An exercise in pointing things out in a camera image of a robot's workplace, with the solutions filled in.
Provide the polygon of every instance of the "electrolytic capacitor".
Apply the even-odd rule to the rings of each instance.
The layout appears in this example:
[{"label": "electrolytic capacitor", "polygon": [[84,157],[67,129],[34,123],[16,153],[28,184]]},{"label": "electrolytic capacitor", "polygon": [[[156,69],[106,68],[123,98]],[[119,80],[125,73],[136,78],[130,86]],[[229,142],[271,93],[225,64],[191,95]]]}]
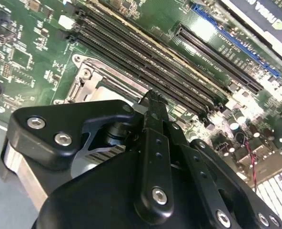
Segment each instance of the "electrolytic capacitor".
[{"label": "electrolytic capacitor", "polygon": [[229,156],[230,154],[226,147],[222,149],[222,153],[223,153],[223,156]]},{"label": "electrolytic capacitor", "polygon": [[236,130],[239,127],[239,124],[237,123],[237,121],[234,118],[229,119],[228,124],[231,130]]},{"label": "electrolytic capacitor", "polygon": [[241,145],[245,144],[246,134],[242,129],[238,128],[237,130],[232,131],[232,133],[234,135],[235,140],[239,144],[241,144]]},{"label": "electrolytic capacitor", "polygon": [[235,148],[232,144],[232,142],[230,140],[227,140],[227,143],[228,143],[228,146],[227,146],[227,149],[230,153],[233,153],[235,151]]},{"label": "electrolytic capacitor", "polygon": [[242,112],[237,112],[234,117],[239,125],[246,122],[246,117],[242,114]]},{"label": "electrolytic capacitor", "polygon": [[256,128],[255,125],[250,124],[249,125],[249,130],[252,133],[253,137],[259,137],[260,136],[260,132],[258,131],[258,129]]},{"label": "electrolytic capacitor", "polygon": [[193,141],[194,139],[197,139],[197,134],[195,132],[191,132],[189,133],[189,138],[190,138],[190,141]]},{"label": "electrolytic capacitor", "polygon": [[264,136],[265,136],[268,140],[270,140],[270,141],[273,141],[273,140],[274,140],[273,132],[271,131],[271,129],[265,128],[264,131],[263,131],[263,133],[264,133]]}]

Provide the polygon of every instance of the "ram slot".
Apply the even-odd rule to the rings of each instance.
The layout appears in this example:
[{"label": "ram slot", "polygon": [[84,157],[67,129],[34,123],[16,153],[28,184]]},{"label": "ram slot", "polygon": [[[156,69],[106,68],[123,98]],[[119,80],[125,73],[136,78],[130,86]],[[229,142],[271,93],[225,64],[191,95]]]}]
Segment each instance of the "ram slot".
[{"label": "ram slot", "polygon": [[213,109],[212,103],[198,96],[197,93],[192,90],[192,88],[186,87],[188,85],[183,85],[183,83],[178,80],[177,76],[171,76],[168,69],[166,70],[161,68],[154,61],[144,57],[141,53],[136,52],[133,47],[128,46],[124,42],[118,42],[105,33],[100,33],[101,31],[95,27],[84,27],[83,30],[80,32],[84,33],[84,35],[86,33],[89,36],[93,36],[97,39],[100,39],[102,42],[105,42],[105,45],[107,47],[110,46],[111,49],[113,49],[114,47],[122,47],[121,49],[117,49],[114,51],[118,52],[122,56],[128,56],[131,60],[134,60],[139,66],[146,68],[147,71],[151,74],[158,76],[162,81],[169,83],[174,88],[177,88],[177,90],[181,90],[186,97],[194,99],[194,103],[199,107],[208,106]]},{"label": "ram slot", "polygon": [[165,94],[174,102],[186,107],[189,112],[194,113],[196,115],[205,113],[204,109],[197,107],[191,99],[186,98],[182,93],[177,90],[174,90],[169,85],[159,80],[159,78],[155,77],[154,75],[151,75],[146,70],[142,71],[141,68],[137,66],[134,62],[124,59],[123,57],[119,56],[116,52],[111,52],[109,49],[104,47],[104,45],[102,45],[100,40],[97,40],[95,38],[86,38],[81,35],[76,35],[74,38],[73,36],[70,36],[69,38],[72,39],[72,41],[77,41],[80,44],[89,47],[97,54],[103,55],[106,61],[110,63],[115,63],[119,65],[119,67],[125,69],[128,74],[133,76],[132,79],[140,79],[152,89],[155,89],[158,92]]},{"label": "ram slot", "polygon": [[83,24],[84,22],[88,24],[91,24],[93,22],[103,26],[104,28],[112,32],[112,34],[116,35],[123,42],[127,43],[131,47],[134,47],[136,51],[142,53],[148,59],[152,59],[156,61],[161,67],[168,69],[169,73],[180,77],[180,79],[185,81],[185,83],[189,87],[197,90],[199,93],[203,94],[211,100],[214,100],[214,98],[216,97],[216,94],[214,94],[205,86],[201,85],[198,81],[192,79],[187,73],[181,71],[176,64],[170,63],[167,59],[162,58],[157,53],[148,50],[148,47],[143,42],[140,42],[140,39],[136,39],[135,36],[127,34],[125,31],[121,30],[121,28],[117,27],[116,25],[110,24],[108,20],[102,18],[100,15],[97,15],[96,13],[89,14],[78,24]]}]

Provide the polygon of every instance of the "silver screw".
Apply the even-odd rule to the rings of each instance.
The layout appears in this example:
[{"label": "silver screw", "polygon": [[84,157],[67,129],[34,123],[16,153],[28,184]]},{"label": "silver screw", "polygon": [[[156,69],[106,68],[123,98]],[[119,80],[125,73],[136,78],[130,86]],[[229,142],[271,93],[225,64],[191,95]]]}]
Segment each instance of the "silver screw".
[{"label": "silver screw", "polygon": [[265,216],[262,214],[262,213],[259,213],[259,214],[257,214],[258,215],[258,217],[259,217],[259,219],[260,219],[260,222],[263,224],[263,225],[265,225],[266,227],[268,227],[269,226],[269,222],[268,222],[268,220],[265,218]]},{"label": "silver screw", "polygon": [[124,105],[123,109],[124,109],[124,111],[132,112],[132,108],[130,106],[128,106],[128,105]]},{"label": "silver screw", "polygon": [[176,130],[179,130],[179,126],[178,126],[176,123],[173,123],[173,127],[174,127]]},{"label": "silver screw", "polygon": [[72,143],[71,137],[65,133],[55,135],[54,141],[61,146],[69,146]]},{"label": "silver screw", "polygon": [[230,228],[230,227],[231,227],[230,219],[227,217],[227,215],[226,215],[223,211],[218,210],[218,211],[216,212],[216,216],[217,216],[218,221],[219,221],[225,228]]},{"label": "silver screw", "polygon": [[201,148],[205,149],[206,148],[206,145],[203,143],[203,142],[199,142],[199,145]]},{"label": "silver screw", "polygon": [[158,187],[152,190],[152,197],[160,205],[165,205],[168,201],[168,198],[164,191]]},{"label": "silver screw", "polygon": [[79,56],[74,57],[75,62],[79,63],[81,61]]},{"label": "silver screw", "polygon": [[88,80],[90,76],[91,76],[91,71],[89,69],[85,68],[82,70],[81,77],[83,80]]},{"label": "silver screw", "polygon": [[280,227],[280,223],[277,221],[277,219],[273,215],[269,215],[269,218],[271,221],[277,226]]},{"label": "silver screw", "polygon": [[31,117],[27,120],[27,124],[29,127],[32,129],[42,129],[45,127],[46,123],[43,119],[38,118],[38,117]]},{"label": "silver screw", "polygon": [[159,119],[159,117],[157,116],[157,114],[156,114],[156,113],[152,113],[151,115],[152,115],[152,117],[153,117],[154,119],[156,119],[156,120],[158,120],[158,119]]}]

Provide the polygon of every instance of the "motherboard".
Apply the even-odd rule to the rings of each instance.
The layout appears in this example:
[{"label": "motherboard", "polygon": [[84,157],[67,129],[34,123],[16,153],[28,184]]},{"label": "motherboard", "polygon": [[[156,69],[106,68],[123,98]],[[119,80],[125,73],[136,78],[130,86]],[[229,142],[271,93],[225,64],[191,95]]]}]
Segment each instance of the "motherboard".
[{"label": "motherboard", "polygon": [[203,139],[252,181],[256,164],[282,164],[282,56],[222,2],[0,0],[0,121],[25,106],[138,109],[155,90],[188,141]]}]

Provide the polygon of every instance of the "red wire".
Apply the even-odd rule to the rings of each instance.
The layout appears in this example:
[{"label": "red wire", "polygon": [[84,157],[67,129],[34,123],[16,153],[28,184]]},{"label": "red wire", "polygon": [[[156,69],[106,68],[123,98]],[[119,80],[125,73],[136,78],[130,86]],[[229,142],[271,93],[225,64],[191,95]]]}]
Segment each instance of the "red wire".
[{"label": "red wire", "polygon": [[256,155],[252,152],[251,147],[249,145],[249,142],[245,142],[246,149],[251,157],[251,164],[252,164],[252,175],[253,175],[253,182],[254,182],[254,192],[257,191],[257,181],[256,181],[256,172],[255,172],[255,161],[256,161]]}]

